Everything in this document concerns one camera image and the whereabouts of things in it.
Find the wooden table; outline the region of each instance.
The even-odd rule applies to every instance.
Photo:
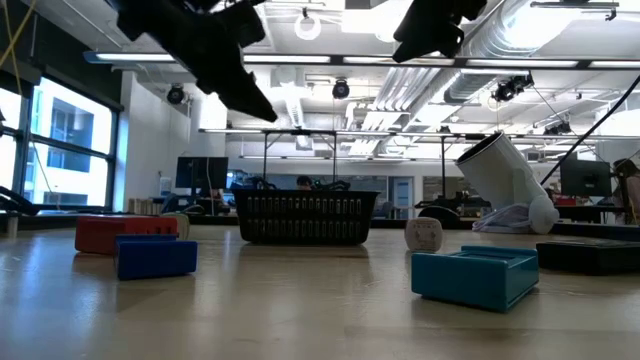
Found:
[[[402,230],[362,247],[266,247],[193,227],[194,276],[119,282],[72,231],[0,240],[0,359],[638,359],[640,276],[543,271],[509,314],[410,291]],[[563,237],[448,231],[532,248]]]

